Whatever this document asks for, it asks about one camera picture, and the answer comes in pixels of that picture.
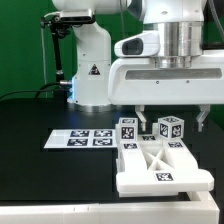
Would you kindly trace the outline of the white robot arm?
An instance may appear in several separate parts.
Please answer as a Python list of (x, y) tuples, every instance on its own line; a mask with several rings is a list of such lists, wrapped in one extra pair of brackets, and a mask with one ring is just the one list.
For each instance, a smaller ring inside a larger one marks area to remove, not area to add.
[[(68, 99), (84, 108), (197, 105), (202, 122), (224, 104), (224, 50), (202, 48), (203, 11), (212, 0), (52, 0), (56, 21), (77, 37), (78, 71)], [(127, 10), (143, 31), (111, 43), (95, 16)]]

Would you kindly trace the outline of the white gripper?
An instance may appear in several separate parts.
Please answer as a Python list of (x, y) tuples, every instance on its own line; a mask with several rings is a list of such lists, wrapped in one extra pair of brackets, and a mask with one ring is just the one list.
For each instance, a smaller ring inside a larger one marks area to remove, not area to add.
[(201, 132), (210, 104), (224, 104), (224, 50), (205, 50), (190, 68), (159, 69), (153, 58), (118, 59), (110, 69), (108, 97), (114, 105), (136, 105), (143, 132), (144, 105), (200, 105)]

